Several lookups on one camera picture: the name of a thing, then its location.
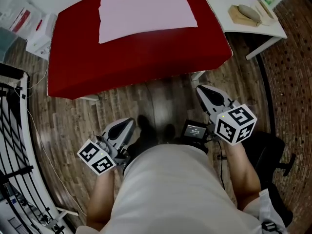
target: white paper sheet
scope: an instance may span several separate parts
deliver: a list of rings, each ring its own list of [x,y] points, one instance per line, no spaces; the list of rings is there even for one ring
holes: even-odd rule
[[[101,0],[99,43],[140,32],[197,27],[187,0]]]

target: white table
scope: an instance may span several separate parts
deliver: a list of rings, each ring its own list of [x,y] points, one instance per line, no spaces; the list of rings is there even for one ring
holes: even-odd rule
[[[228,10],[232,5],[244,4],[251,6],[254,3],[254,0],[207,0],[212,11],[217,17],[223,32],[239,32],[239,33],[252,33],[252,34],[261,34],[266,36],[271,36],[271,38],[266,41],[264,44],[253,50],[246,56],[247,60],[255,57],[268,47],[272,46],[281,39],[286,39],[286,33],[279,22],[275,22],[271,26],[259,25],[258,27],[251,27],[241,24],[233,23]],[[269,11],[274,14],[273,10],[267,6]],[[205,71],[194,73],[192,75],[192,80],[198,79]]]

